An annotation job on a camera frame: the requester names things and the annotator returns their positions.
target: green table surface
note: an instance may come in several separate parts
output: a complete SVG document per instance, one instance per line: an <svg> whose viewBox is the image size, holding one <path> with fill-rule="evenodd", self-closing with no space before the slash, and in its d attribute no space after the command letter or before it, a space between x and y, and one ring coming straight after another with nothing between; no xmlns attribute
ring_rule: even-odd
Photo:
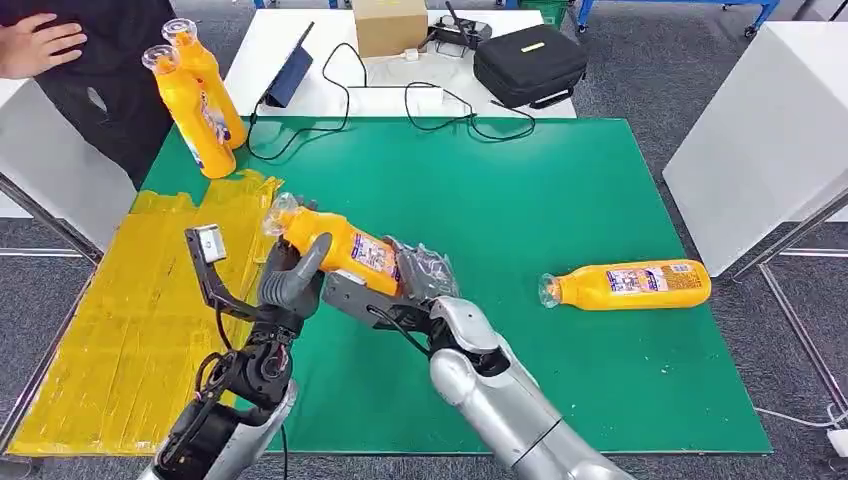
<svg viewBox="0 0 848 480"><path fill-rule="evenodd" d="M480 120L501 133L518 122ZM337 124L266 118L252 138L267 155L295 128ZM460 125L425 133L406 118L355 118L344 133L296 140L272 164L236 154L239 168L282 177L285 190L373 235L447 253L462 295L595 448L771 451L709 306L584 312L539 303L545 272L684 255L626 121L539 120L530 137L488 143ZM199 203L208 183L171 132L144 188ZM399 334L323 305L293 358L292 451L487 451Z"/></svg>

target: white cable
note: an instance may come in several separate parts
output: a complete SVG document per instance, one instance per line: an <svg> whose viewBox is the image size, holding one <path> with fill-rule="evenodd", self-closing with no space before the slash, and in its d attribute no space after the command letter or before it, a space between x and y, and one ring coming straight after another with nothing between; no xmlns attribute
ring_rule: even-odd
<svg viewBox="0 0 848 480"><path fill-rule="evenodd" d="M836 428L840 428L839 421L833 417L833 411L831 410L831 408L833 408L834 406L835 405L832 403L827 404L827 416L828 418L830 418L830 421L833 422L834 425L836 425Z"/></svg>
<svg viewBox="0 0 848 480"><path fill-rule="evenodd" d="M779 413L779 412L773 412L771 410L766 410L765 408L756 408L755 407L754 410L756 410L760 413L767 413L769 415L774 415L775 417L780 417L784 420L789 420L789 421L792 421L792 422L795 422L795 423L800 423L801 425L806 425L808 427L816 427L816 428L836 427L836 428L840 428L839 422L848 418L848 412L844 412L842 415L840 415L836 418L833 418L833 415L830 412L830 407L832 405L833 405L832 403L830 405L828 405L828 409L827 409L827 413L828 413L828 416L830 417L830 421L829 422L823 422L823 423L808 422L807 420L801 420L800 418L791 417L789 415Z"/></svg>

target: plastic bottle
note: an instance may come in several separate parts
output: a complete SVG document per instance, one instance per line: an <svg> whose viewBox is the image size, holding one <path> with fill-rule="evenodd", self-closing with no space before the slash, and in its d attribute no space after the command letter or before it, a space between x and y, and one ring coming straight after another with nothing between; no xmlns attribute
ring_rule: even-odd
<svg viewBox="0 0 848 480"><path fill-rule="evenodd" d="M343 270L372 290L397 294L397 262L391 245L354 227L341 215L310 210L299 205L292 194L284 192L268 210L264 229L269 235L282 235L301 253L319 235L329 232L333 243L321 270Z"/></svg>
<svg viewBox="0 0 848 480"><path fill-rule="evenodd" d="M555 277L542 275L539 299L553 308L583 310L694 307L710 296L707 270L694 260L590 265Z"/></svg>
<svg viewBox="0 0 848 480"><path fill-rule="evenodd" d="M162 26L162 36L180 53L181 66L191 72L211 98L211 103L224 116L227 145L233 150L244 145L247 130L227 93L218 61L197 38L197 25L186 18L175 18Z"/></svg>
<svg viewBox="0 0 848 480"><path fill-rule="evenodd" d="M156 77L159 95L177 124L194 161L209 178L233 173L236 159L224 143L217 114L194 77L179 68L180 56L170 45L148 48L141 63Z"/></svg>

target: black case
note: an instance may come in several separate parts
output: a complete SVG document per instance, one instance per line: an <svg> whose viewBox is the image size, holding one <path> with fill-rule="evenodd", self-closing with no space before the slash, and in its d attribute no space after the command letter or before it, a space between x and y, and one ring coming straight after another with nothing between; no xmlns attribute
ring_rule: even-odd
<svg viewBox="0 0 848 480"><path fill-rule="evenodd" d="M586 52L548 25L495 37L474 54L474 76L509 108L561 102L585 75Z"/></svg>

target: gray carpet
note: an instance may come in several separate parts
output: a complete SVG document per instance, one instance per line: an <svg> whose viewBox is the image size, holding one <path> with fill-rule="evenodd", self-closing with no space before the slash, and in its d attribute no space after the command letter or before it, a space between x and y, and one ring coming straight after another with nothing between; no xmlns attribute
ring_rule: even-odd
<svg viewBox="0 0 848 480"><path fill-rule="evenodd" d="M71 248L53 230L28 218L0 218L0 248Z"/></svg>
<svg viewBox="0 0 848 480"><path fill-rule="evenodd" d="M285 2L290 7L323 8L320 0ZM226 70L252 16L246 0L177 0L180 14L198 20L200 35ZM457 8L487 8L491 2L457 0ZM740 38L756 8L717 5L665 5L599 2L580 37L590 54L589 76L578 87L574 104L580 116L624 117L631 124L646 162L669 208L687 251L697 253L680 220L660 172L704 106L733 67L747 43ZM573 30L567 20L564 29ZM7 244L27 233L0 222L0 242ZM844 246L848 226L829 225L806 241L807 246ZM36 268L9 269L0 263L0 354L22 368L5 372L0 413L8 411L15 388L28 375L45 344L44 331L61 320L76 295L85 269L51 262L44 266L59 282L34 285ZM782 258L775 274L795 302L840 379L848 382L848 340L845 314L848 300L846 265L838 260ZM38 292L50 290L47 296ZM764 280L754 273L741 284L725 279L714 285L710 305L739 373L758 406L807 419L822 420L829 402L803 350L794 339ZM38 303L32 311L30 302ZM21 325L38 325L27 330ZM610 415L627 412L610 412ZM775 453L769 456L619 456L615 461L641 479L815 479L827 475L823 459L831 448L821 430L764 417ZM137 458L48 459L40 478L133 478L145 460ZM293 455L293 479L505 479L513 478L490 457L328 457ZM280 478L283 461L266 456L243 478Z"/></svg>

